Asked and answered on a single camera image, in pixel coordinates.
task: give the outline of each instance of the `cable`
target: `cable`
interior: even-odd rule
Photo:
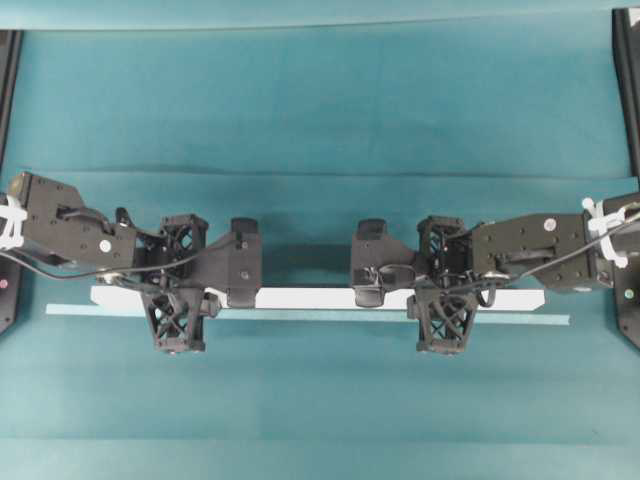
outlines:
[[[151,266],[148,266],[148,267],[107,268],[105,270],[95,270],[95,271],[91,271],[91,272],[77,273],[77,274],[73,274],[73,275],[57,275],[55,273],[47,272],[46,270],[43,270],[43,269],[41,269],[39,267],[36,267],[35,265],[32,265],[31,263],[29,263],[29,262],[27,262],[27,261],[25,261],[25,260],[23,260],[23,259],[21,259],[19,257],[16,257],[14,255],[11,255],[9,253],[2,252],[2,251],[0,251],[0,257],[6,258],[8,260],[11,260],[11,261],[17,263],[18,265],[26,268],[27,270],[30,270],[33,273],[36,273],[38,275],[42,275],[43,277],[46,277],[46,278],[48,278],[50,280],[79,280],[81,278],[101,277],[101,276],[104,276],[104,275],[115,274],[115,273],[144,273],[144,272],[154,272],[156,270],[167,270],[169,268],[175,268],[175,267],[179,267],[180,265],[184,265],[186,263],[189,263],[189,262],[195,260],[200,255],[203,255],[205,253],[225,248],[225,247],[235,243],[235,241],[236,241],[235,239],[227,240],[227,241],[219,240],[218,242],[212,243],[211,245],[209,245],[208,247],[203,248],[202,250],[198,250],[193,255],[185,257],[185,258],[183,258],[181,260],[175,260],[173,262],[165,263],[165,264],[162,264],[162,265],[151,265]]]
[[[627,227],[629,227],[630,225],[632,225],[633,223],[637,222],[638,220],[640,220],[640,212],[636,213],[634,215],[632,215],[631,217],[629,217],[628,219],[626,219],[624,221],[624,223],[621,223],[620,225],[617,225],[616,227],[612,228],[611,230],[608,230],[607,232],[603,233],[602,235],[594,238],[593,240],[590,240],[588,243],[584,244],[582,247],[577,248],[576,250],[569,252],[565,255],[562,255],[561,257],[558,257],[554,260],[551,260],[547,263],[543,263],[542,265],[538,265],[537,267],[531,268],[529,270],[526,270],[522,273],[520,273],[519,275],[516,275],[514,277],[511,278],[485,278],[485,279],[481,279],[481,280],[476,280],[473,282],[469,282],[466,284],[462,284],[462,285],[455,285],[453,287],[450,288],[443,288],[442,291],[445,293],[455,293],[455,292],[462,292],[462,291],[475,291],[476,293],[480,293],[483,292],[485,290],[489,290],[491,288],[502,288],[502,287],[506,287],[508,285],[511,285],[515,282],[518,282],[519,280],[522,280],[525,277],[529,277],[531,275],[535,275],[538,272],[541,272],[542,270],[546,270],[547,268],[551,268],[554,267],[560,263],[566,262],[567,260],[570,260],[574,257],[577,257],[578,255],[586,252],[587,250],[590,250],[592,248],[594,248],[595,246],[597,246],[602,240],[604,240],[607,237],[610,237],[612,235],[615,235],[617,233],[620,233],[622,230],[626,229]]]
[[[618,226],[612,228],[611,230],[603,233],[602,235],[594,238],[590,242],[585,243],[582,247],[574,250],[573,252],[569,252],[569,253],[567,253],[565,255],[562,255],[561,257],[558,257],[558,258],[556,258],[554,260],[551,260],[550,262],[543,263],[542,265],[538,265],[537,267],[534,267],[534,268],[531,268],[529,270],[526,270],[525,272],[522,272],[521,274],[517,275],[509,283],[517,282],[518,280],[521,280],[522,278],[529,277],[531,275],[535,275],[536,273],[538,273],[538,272],[540,272],[542,270],[545,270],[547,268],[551,268],[551,267],[553,267],[555,265],[558,265],[559,263],[566,262],[567,260],[570,260],[573,257],[577,257],[578,255],[580,255],[580,254],[586,252],[587,250],[590,250],[591,248],[593,248],[596,245],[598,245],[605,238],[610,237],[611,235],[615,235],[616,233],[619,233],[620,231],[622,231],[625,228],[629,227],[630,225],[632,225],[634,222],[638,221],[639,219],[640,219],[640,213],[636,213],[635,215],[632,215],[631,217],[626,219],[624,221],[624,223],[621,223],[620,225],[618,225]]]

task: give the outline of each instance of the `teal surface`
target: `teal surface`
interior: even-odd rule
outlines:
[[[358,220],[573,212],[637,190],[610,15],[228,32],[28,33],[2,183],[76,185],[142,226],[260,221],[269,285],[345,284]],[[569,327],[214,320],[203,355],[144,321],[46,316],[89,282],[26,276],[0,338],[7,478],[637,479],[640,354],[600,292]],[[349,313],[342,313],[345,320]]]
[[[196,30],[607,11],[630,0],[4,0],[0,28]]]

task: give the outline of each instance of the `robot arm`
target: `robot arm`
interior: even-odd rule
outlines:
[[[139,291],[159,350],[205,349],[203,318],[221,308],[209,289],[226,293],[230,307],[255,305],[262,245],[254,220],[233,219],[231,230],[207,246],[209,225],[196,215],[165,217],[158,232],[147,232],[124,208],[110,222],[74,187],[30,173],[11,182],[6,198],[3,249],[18,259],[94,270],[71,278],[95,276]]]
[[[535,214],[466,229],[459,218],[428,217],[413,251],[364,220],[352,241],[356,303],[375,308],[386,292],[412,288],[407,315],[419,322],[418,351],[464,351],[475,314],[497,288],[535,277],[557,292],[614,288],[614,273],[640,253],[640,194],[585,200],[579,214]]]

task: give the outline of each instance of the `white plastic strip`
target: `white plastic strip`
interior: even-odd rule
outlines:
[[[227,307],[226,295],[211,290]],[[385,296],[376,310],[406,310],[413,290],[396,290]],[[91,301],[109,310],[143,312],[140,294],[134,290],[108,285],[91,287]],[[544,305],[544,290],[498,290],[492,311],[532,312]],[[360,310],[351,288],[261,288],[256,296],[260,310]]]
[[[50,303],[47,305],[48,315],[144,318],[142,311],[125,311],[105,308],[101,305],[74,305]],[[342,322],[342,323],[414,323],[404,312],[396,310],[351,310],[336,314],[331,310],[237,310],[225,309],[220,312],[220,320],[278,321],[278,322]],[[542,325],[569,326],[569,315],[552,315],[536,313],[505,313],[484,311],[476,316],[476,323],[494,325]]]
[[[219,294],[226,306],[225,295]],[[350,288],[263,288],[256,297],[256,309],[225,308],[221,320],[384,322],[413,323],[405,314],[411,290],[388,294],[383,307],[361,309],[355,306]],[[94,305],[49,304],[48,315],[144,317],[140,295],[119,287],[91,288]],[[569,325],[568,315],[532,314],[544,305],[543,290],[498,290],[494,307],[476,317],[478,323],[507,325]]]

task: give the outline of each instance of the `bolt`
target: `bolt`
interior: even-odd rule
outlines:
[[[558,226],[558,222],[556,222],[555,218],[547,218],[544,221],[544,229],[547,232],[553,232],[557,226]]]
[[[102,253],[109,253],[111,251],[111,242],[106,238],[104,240],[100,240],[99,247]]]

